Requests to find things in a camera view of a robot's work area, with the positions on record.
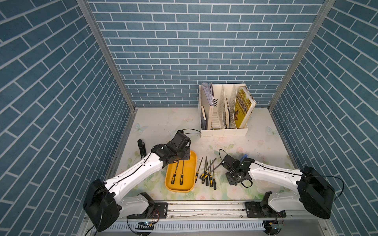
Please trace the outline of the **file tool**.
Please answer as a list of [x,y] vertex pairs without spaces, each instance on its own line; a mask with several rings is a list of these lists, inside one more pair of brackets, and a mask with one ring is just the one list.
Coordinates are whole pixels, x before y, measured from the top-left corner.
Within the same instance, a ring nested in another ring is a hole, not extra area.
[[202,180],[202,184],[206,184],[206,186],[209,186],[209,170],[207,170],[208,174],[206,177]]
[[200,170],[200,167],[201,167],[202,161],[203,161],[203,157],[201,158],[200,163],[197,165],[197,171],[196,171],[196,174],[195,174],[195,183],[196,183],[197,180],[198,180],[199,170]]
[[212,176],[212,168],[213,168],[213,162],[210,162],[210,167],[209,167],[209,184],[210,187],[213,187],[213,176]]
[[216,190],[217,189],[217,186],[216,186],[216,179],[215,179],[215,166],[214,166],[214,163],[215,163],[215,160],[213,161],[212,163],[212,177],[213,177],[213,189]]
[[181,172],[181,176],[180,176],[180,185],[183,185],[183,183],[184,183],[184,168],[185,168],[185,161],[183,160],[182,172]]
[[203,180],[205,177],[206,177],[206,175],[208,174],[208,172],[207,172],[207,170],[209,169],[209,165],[208,165],[208,162],[206,161],[205,162],[205,168],[204,168],[204,172],[201,174],[201,176],[200,176],[200,179],[201,180]]

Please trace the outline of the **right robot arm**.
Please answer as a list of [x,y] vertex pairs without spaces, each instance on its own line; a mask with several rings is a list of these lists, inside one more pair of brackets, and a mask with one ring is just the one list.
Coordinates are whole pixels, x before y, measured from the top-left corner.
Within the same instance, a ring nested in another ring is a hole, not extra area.
[[289,190],[276,194],[268,191],[259,203],[248,202],[247,211],[253,212],[254,217],[282,217],[287,210],[306,210],[321,219],[331,216],[335,190],[312,167],[291,170],[265,165],[251,158],[237,160],[230,155],[226,155],[220,165],[227,170],[225,175],[230,185],[265,181]]

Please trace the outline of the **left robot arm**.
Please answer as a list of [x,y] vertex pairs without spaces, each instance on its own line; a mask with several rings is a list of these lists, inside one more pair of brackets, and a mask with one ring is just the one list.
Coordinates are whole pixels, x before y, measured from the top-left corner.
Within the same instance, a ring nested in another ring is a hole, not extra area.
[[94,180],[88,187],[83,209],[97,232],[113,225],[120,216],[149,216],[154,205],[147,193],[126,195],[139,183],[165,166],[189,160],[191,140],[179,130],[167,144],[155,145],[146,157],[126,171],[105,181]]

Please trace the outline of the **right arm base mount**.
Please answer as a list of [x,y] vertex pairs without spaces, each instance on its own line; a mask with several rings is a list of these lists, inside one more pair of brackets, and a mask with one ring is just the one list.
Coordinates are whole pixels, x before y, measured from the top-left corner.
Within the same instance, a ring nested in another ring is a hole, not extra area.
[[245,202],[248,218],[286,217],[287,210],[305,210],[296,192],[266,192],[260,201]]

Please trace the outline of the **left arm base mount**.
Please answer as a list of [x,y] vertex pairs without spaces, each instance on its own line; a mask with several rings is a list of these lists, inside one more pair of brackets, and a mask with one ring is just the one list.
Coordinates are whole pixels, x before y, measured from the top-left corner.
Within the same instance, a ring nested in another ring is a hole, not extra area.
[[165,219],[168,210],[167,202],[155,201],[146,192],[135,197],[125,197],[118,205],[122,208],[119,218],[147,219],[152,218],[158,211],[157,216]]

